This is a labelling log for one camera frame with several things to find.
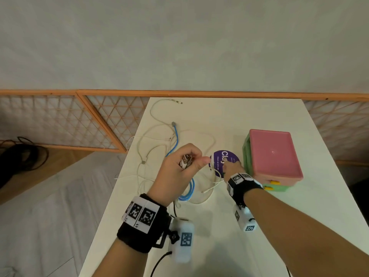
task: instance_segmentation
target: white device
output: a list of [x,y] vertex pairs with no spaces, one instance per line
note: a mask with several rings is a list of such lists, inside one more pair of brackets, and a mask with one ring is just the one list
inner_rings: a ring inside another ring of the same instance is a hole
[[250,209],[247,207],[234,205],[233,214],[236,217],[239,228],[241,228],[242,231],[254,231],[258,226],[256,220],[250,212]]
[[189,262],[191,260],[195,225],[189,219],[176,217],[173,219],[169,230],[172,233],[178,233],[177,239],[171,239],[169,243],[168,251],[173,252],[172,259],[178,263]]

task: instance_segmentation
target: gray tile floor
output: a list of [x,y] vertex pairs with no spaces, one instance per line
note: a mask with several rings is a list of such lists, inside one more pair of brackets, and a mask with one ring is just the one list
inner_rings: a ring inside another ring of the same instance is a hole
[[0,268],[12,267],[23,277],[78,276],[125,159],[104,157],[99,163],[93,158],[101,154],[93,153],[73,164],[79,175],[72,177],[67,168],[28,197],[0,206],[8,214],[0,217]]

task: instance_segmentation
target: pink and green box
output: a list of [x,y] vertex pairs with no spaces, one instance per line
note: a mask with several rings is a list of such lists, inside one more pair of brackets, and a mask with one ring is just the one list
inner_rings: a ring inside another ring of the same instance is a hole
[[251,129],[242,151],[246,172],[265,190],[286,191],[304,178],[289,132]]

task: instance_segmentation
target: person's left hand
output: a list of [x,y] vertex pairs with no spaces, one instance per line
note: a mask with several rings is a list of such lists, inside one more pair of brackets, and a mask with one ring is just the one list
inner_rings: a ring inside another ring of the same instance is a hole
[[[185,154],[192,155],[194,161],[189,167],[182,169],[179,163]],[[182,195],[193,176],[210,163],[210,158],[202,155],[201,150],[195,145],[187,144],[164,158],[158,176],[147,195],[167,207]]]

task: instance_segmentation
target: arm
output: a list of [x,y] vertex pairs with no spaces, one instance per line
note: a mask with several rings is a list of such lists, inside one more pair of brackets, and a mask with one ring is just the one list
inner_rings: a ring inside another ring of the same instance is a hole
[[[244,172],[239,162],[225,166],[225,181]],[[369,276],[369,256],[325,225],[262,189],[244,202],[295,277]]]
[[[178,164],[185,154],[194,156],[194,161],[190,167],[182,169]],[[196,146],[184,145],[164,159],[147,196],[167,207],[185,191],[191,178],[209,162],[210,158],[203,157]],[[115,239],[93,277],[141,277],[145,271],[147,255]]]

